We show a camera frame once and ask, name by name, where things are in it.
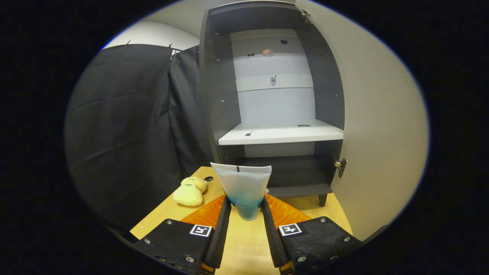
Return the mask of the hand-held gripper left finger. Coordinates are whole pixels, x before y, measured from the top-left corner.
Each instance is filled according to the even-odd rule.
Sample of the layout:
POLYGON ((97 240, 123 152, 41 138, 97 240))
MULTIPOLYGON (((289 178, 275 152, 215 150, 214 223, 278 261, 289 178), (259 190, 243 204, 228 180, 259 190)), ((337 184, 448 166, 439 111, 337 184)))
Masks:
POLYGON ((165 219, 134 243, 137 250, 183 275, 213 275, 220 268, 231 202, 222 195, 183 221, 165 219))

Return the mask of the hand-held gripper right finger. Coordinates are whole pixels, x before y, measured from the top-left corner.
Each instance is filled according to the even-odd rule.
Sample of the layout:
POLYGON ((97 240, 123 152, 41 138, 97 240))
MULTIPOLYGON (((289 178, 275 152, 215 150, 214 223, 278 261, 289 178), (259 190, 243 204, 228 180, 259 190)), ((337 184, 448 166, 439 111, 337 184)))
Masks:
POLYGON ((363 244, 330 218, 311 218, 268 194, 262 213, 271 258, 281 275, 324 275, 363 244))

